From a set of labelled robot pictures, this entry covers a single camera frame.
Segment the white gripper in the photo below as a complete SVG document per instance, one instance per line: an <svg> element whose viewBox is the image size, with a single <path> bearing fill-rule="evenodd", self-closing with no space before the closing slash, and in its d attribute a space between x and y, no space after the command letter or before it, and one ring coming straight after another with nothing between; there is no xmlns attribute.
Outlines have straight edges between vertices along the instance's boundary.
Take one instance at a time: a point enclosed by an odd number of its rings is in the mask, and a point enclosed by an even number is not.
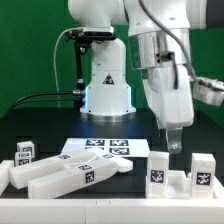
<svg viewBox="0 0 224 224"><path fill-rule="evenodd" d="M187 69L184 65L178 65L177 72L177 89L174 88L172 65L148 69L142 79L147 103L156 116L158 127L167 129L166 143L171 154L182 151L182 129L178 128L190 126L194 120Z"/></svg>

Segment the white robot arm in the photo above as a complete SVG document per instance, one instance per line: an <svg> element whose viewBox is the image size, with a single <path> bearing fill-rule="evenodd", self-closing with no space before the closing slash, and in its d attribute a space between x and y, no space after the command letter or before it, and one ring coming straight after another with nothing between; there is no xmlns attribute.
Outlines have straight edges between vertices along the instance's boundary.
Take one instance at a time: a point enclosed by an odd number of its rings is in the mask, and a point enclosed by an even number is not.
<svg viewBox="0 0 224 224"><path fill-rule="evenodd" d="M182 150L182 129L194 120L193 100L219 105L224 83L196 75L189 32L208 26L210 6L219 0L68 0L81 26L71 32L77 54L92 50L92 79L82 115L115 120L133 114L125 81L125 45L113 27L128 24L132 66L139 70L147 103L165 131L168 151Z"/></svg>

